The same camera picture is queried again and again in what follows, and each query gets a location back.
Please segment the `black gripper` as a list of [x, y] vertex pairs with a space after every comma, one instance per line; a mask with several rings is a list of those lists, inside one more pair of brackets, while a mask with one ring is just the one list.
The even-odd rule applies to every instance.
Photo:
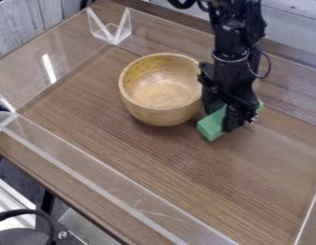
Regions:
[[199, 62], [198, 81], [202, 84], [202, 102], [206, 114], [213, 114], [225, 104], [222, 131], [231, 132], [258, 115], [260, 105], [253, 82], [257, 79], [261, 56], [243, 52], [227, 56], [213, 52], [214, 62]]

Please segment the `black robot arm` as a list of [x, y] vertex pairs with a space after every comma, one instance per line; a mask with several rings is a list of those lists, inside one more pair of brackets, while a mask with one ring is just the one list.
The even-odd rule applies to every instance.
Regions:
[[260, 41], [268, 23], [261, 0], [167, 0], [186, 10], [198, 7], [210, 16], [215, 35], [213, 60], [199, 63], [198, 81], [206, 113], [222, 109], [221, 130], [230, 132], [254, 121], [261, 102], [253, 82], [262, 78], [261, 59], [266, 56]]

